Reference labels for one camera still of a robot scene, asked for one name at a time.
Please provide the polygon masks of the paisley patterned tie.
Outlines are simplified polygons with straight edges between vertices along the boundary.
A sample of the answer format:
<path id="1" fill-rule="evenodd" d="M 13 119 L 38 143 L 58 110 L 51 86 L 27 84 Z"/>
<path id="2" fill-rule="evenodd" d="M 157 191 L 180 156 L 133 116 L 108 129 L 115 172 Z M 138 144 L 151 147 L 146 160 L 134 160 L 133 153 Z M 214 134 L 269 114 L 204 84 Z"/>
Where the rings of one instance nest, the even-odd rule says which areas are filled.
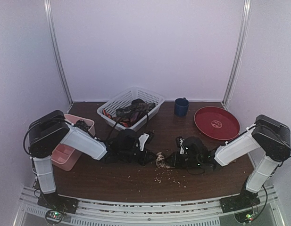
<path id="1" fill-rule="evenodd" d="M 187 155 L 188 155 L 188 167 L 184 170 L 203 169 L 206 171 L 215 171 L 221 169 L 222 167 L 214 160 L 214 157 L 211 156 L 210 153 L 208 154 L 187 153 Z M 162 152 L 157 153 L 156 166 L 158 168 L 174 169 L 167 164 L 166 156 Z"/>

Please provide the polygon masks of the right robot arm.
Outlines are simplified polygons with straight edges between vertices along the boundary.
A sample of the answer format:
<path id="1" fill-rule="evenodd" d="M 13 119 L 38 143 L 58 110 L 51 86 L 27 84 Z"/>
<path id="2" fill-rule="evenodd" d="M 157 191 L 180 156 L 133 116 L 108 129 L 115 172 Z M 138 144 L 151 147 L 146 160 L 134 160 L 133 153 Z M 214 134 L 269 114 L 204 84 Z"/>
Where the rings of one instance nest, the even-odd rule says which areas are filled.
<path id="1" fill-rule="evenodd" d="M 262 149 L 265 155 L 236 197 L 236 204 L 241 208 L 252 203 L 275 170 L 291 158 L 290 129 L 262 114 L 235 139 L 226 141 L 214 150 L 208 150 L 198 137 L 177 137 L 176 143 L 179 151 L 166 157 L 166 163 L 175 169 L 201 169 L 204 172 L 218 170 L 256 149 Z"/>

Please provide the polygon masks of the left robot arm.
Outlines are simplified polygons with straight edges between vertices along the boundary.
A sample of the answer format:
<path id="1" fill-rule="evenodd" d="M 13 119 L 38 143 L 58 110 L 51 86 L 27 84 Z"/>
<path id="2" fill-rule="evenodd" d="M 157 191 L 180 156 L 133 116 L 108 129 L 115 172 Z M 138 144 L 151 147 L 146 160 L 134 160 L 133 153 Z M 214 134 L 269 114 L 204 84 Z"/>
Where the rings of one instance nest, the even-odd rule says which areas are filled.
<path id="1" fill-rule="evenodd" d="M 40 198 L 52 209 L 58 209 L 62 197 L 56 189 L 51 163 L 55 151 L 79 151 L 106 164 L 135 161 L 144 166 L 155 160 L 155 154 L 145 147 L 153 135 L 151 131 L 138 135 L 132 129 L 124 129 L 116 137 L 108 135 L 102 140 L 91 133 L 87 122 L 71 122 L 60 110 L 55 110 L 29 125 L 23 138 L 23 149 L 32 160 Z"/>

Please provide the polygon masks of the dark ties in basket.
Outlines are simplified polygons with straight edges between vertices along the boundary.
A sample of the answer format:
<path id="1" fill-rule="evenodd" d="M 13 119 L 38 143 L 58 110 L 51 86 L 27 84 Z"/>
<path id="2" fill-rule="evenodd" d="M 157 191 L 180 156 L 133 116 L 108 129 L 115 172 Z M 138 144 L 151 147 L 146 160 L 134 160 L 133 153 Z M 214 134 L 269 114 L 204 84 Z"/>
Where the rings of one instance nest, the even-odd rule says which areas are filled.
<path id="1" fill-rule="evenodd" d="M 114 120 L 116 124 L 120 124 L 126 128 L 133 126 L 146 116 L 146 124 L 149 121 L 149 112 L 156 107 L 155 103 L 146 103 L 141 99 L 135 99 L 127 107 L 116 109 L 116 115 L 111 116 L 105 109 L 102 110 L 103 115 Z"/>

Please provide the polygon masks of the red round plate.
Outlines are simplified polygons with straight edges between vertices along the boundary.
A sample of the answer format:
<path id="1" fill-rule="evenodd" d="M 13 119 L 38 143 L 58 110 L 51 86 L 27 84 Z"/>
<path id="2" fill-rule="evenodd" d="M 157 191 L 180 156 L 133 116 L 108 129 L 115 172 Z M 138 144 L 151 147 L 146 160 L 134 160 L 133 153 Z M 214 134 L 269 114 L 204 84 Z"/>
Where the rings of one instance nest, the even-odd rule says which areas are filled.
<path id="1" fill-rule="evenodd" d="M 194 115 L 194 122 L 204 135 L 216 140 L 229 141 L 240 132 L 240 124 L 235 116 L 220 107 L 199 109 Z"/>

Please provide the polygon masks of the dark blue mug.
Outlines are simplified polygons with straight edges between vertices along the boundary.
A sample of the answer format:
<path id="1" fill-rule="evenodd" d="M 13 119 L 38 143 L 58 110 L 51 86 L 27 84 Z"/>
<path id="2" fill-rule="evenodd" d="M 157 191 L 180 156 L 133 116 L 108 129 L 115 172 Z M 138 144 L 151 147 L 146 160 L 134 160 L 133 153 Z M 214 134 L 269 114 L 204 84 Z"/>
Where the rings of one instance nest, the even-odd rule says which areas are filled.
<path id="1" fill-rule="evenodd" d="M 175 100 L 175 107 L 174 107 L 174 113 L 175 115 L 179 117 L 184 117 L 187 115 L 189 108 L 189 101 L 183 97 L 183 98 L 177 98 Z"/>

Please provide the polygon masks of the white perforated plastic basket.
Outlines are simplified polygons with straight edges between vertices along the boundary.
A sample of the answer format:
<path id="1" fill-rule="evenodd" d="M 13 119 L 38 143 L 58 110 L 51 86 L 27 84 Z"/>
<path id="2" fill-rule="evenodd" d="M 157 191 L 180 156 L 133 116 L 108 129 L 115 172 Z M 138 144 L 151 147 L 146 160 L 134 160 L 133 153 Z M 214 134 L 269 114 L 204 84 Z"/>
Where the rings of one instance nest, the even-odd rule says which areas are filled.
<path id="1" fill-rule="evenodd" d="M 97 113 L 114 129 L 138 131 L 158 113 L 164 101 L 153 91 L 131 87 L 99 107 Z"/>

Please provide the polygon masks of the rolled dark tie in organizer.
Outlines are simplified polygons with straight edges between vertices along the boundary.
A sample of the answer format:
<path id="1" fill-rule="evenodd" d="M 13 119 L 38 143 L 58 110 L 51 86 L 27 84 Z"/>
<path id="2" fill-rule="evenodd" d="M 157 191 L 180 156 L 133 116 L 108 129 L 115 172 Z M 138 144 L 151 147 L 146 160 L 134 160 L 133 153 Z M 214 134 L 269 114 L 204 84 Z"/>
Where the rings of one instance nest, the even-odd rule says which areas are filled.
<path id="1" fill-rule="evenodd" d="M 89 129 L 91 128 L 84 120 L 78 120 L 75 123 L 75 126 L 78 127 L 79 129 L 88 132 Z"/>

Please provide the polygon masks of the pink compartment organizer box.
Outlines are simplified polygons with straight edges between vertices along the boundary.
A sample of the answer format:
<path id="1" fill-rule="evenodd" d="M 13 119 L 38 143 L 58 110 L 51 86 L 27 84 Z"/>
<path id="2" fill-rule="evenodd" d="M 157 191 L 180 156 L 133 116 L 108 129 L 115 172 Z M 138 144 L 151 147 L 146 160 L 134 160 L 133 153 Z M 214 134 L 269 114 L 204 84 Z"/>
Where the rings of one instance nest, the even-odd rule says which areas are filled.
<path id="1" fill-rule="evenodd" d="M 71 114 L 64 114 L 64 117 L 67 121 L 73 124 L 75 124 L 78 120 L 84 120 L 91 127 L 89 132 L 93 136 L 95 135 L 95 122 L 93 120 Z M 52 152 L 51 162 L 54 166 L 57 166 L 64 171 L 70 171 L 81 155 L 82 153 L 80 151 L 70 146 L 59 144 Z"/>

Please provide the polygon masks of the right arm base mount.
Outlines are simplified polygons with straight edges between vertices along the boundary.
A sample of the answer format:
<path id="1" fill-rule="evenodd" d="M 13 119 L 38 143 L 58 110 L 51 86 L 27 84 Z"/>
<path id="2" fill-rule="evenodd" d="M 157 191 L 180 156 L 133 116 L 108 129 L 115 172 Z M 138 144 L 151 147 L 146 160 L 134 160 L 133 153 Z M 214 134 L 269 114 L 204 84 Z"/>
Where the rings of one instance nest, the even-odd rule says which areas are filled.
<path id="1" fill-rule="evenodd" d="M 225 197 L 219 200 L 223 213 L 250 208 L 261 203 L 258 197 L 249 198 L 242 195 Z"/>

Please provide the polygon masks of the aluminium front rail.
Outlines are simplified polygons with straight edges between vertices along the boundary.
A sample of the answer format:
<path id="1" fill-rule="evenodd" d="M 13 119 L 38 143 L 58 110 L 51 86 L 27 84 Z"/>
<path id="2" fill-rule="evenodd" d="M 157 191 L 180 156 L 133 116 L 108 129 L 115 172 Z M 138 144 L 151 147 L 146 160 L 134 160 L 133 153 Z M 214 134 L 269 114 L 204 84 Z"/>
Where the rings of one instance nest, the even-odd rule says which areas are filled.
<path id="1" fill-rule="evenodd" d="M 285 226 L 284 215 L 273 186 L 260 190 L 260 204 L 224 212 L 220 198 L 185 202 L 108 202 L 79 199 L 76 212 L 55 219 L 48 209 L 37 204 L 38 191 L 24 187 L 19 198 L 13 226 Z M 253 222 L 242 223 L 250 214 L 258 214 Z"/>

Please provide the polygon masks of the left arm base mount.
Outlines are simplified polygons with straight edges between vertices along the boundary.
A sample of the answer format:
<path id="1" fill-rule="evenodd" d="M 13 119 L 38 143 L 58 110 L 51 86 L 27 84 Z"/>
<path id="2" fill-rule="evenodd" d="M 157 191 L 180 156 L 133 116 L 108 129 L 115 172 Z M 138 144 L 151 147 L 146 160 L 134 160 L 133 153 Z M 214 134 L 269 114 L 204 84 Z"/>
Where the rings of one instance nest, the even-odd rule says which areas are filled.
<path id="1" fill-rule="evenodd" d="M 39 206 L 56 210 L 57 212 L 75 214 L 79 201 L 75 198 L 63 196 L 40 196 L 37 204 Z"/>

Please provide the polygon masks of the right frame post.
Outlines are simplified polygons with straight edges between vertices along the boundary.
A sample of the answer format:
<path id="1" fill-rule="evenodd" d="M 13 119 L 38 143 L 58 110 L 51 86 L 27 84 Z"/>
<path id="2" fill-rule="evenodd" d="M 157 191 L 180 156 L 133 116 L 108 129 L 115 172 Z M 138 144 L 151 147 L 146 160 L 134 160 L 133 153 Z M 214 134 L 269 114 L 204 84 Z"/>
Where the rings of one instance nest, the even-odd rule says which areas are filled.
<path id="1" fill-rule="evenodd" d="M 233 65 L 230 72 L 229 81 L 227 83 L 227 88 L 224 94 L 224 98 L 222 101 L 223 106 L 225 109 L 227 109 L 230 105 L 230 100 L 232 99 L 234 89 L 236 86 L 236 82 L 238 79 L 240 66 L 241 66 L 241 57 L 243 54 L 243 50 L 245 48 L 246 44 L 246 38 L 248 35 L 248 29 L 249 29 L 249 20 L 250 20 L 250 14 L 251 14 L 251 0 L 245 0 L 243 5 L 243 11 L 242 11 L 242 17 L 241 17 L 241 25 L 240 25 L 240 31 L 236 46 L 236 51 L 233 59 Z"/>

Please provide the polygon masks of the frame post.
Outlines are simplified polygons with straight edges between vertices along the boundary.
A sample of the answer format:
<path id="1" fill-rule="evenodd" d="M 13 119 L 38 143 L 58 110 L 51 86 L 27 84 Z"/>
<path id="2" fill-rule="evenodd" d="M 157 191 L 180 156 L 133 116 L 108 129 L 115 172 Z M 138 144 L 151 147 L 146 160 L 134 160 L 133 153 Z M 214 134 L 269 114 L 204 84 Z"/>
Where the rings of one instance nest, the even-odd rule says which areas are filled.
<path id="1" fill-rule="evenodd" d="M 232 99 L 234 89 L 236 86 L 236 82 L 238 79 L 240 66 L 241 66 L 241 57 L 243 54 L 243 50 L 245 48 L 246 44 L 246 38 L 248 35 L 248 29 L 249 29 L 249 20 L 250 20 L 250 14 L 251 14 L 251 0 L 245 0 L 243 5 L 243 11 L 242 11 L 242 17 L 241 17 L 241 25 L 240 25 L 240 31 L 236 46 L 236 51 L 233 59 L 233 65 L 230 72 L 229 81 L 227 83 L 227 88 L 224 94 L 224 98 L 222 101 L 223 106 L 225 109 L 227 109 L 230 105 L 230 100 Z"/>
<path id="2" fill-rule="evenodd" d="M 54 20 L 53 20 L 53 13 L 52 13 L 52 7 L 51 7 L 50 0 L 44 0 L 44 10 L 45 10 L 45 15 L 46 15 L 47 22 L 48 22 L 50 38 L 51 38 L 51 43 L 52 43 L 52 47 L 53 47 L 55 63 L 56 63 L 57 70 L 58 70 L 58 75 L 60 77 L 63 90 L 64 90 L 65 95 L 67 97 L 67 101 L 71 105 L 71 104 L 73 104 L 73 99 L 72 99 L 71 94 L 70 94 L 70 89 L 69 89 L 68 82 L 67 82 L 66 75 L 65 75 L 65 71 L 64 71 L 64 68 L 62 65 L 60 51 L 58 48 L 58 40 L 56 37 Z"/>

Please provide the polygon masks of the left frame post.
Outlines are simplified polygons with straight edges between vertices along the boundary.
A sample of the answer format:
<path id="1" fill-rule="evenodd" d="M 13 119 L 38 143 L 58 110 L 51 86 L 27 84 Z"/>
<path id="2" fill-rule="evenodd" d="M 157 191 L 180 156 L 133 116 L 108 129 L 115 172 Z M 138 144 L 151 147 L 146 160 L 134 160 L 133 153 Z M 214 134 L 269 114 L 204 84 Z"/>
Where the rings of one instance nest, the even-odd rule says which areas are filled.
<path id="1" fill-rule="evenodd" d="M 64 90 L 65 95 L 67 97 L 67 101 L 71 105 L 71 104 L 73 104 L 73 99 L 72 99 L 71 94 L 70 94 L 70 89 L 69 89 L 68 82 L 67 82 L 66 75 L 65 75 L 65 71 L 64 71 L 64 68 L 62 65 L 60 51 L 58 48 L 58 40 L 56 37 L 54 20 L 53 20 L 53 13 L 52 13 L 52 7 L 51 7 L 50 0 L 44 0 L 44 10 L 45 10 L 45 15 L 46 15 L 47 22 L 48 22 L 50 38 L 51 38 L 51 43 L 52 43 L 52 47 L 53 47 L 55 63 L 56 63 L 57 70 L 58 70 L 58 75 L 60 77 L 63 90 Z"/>

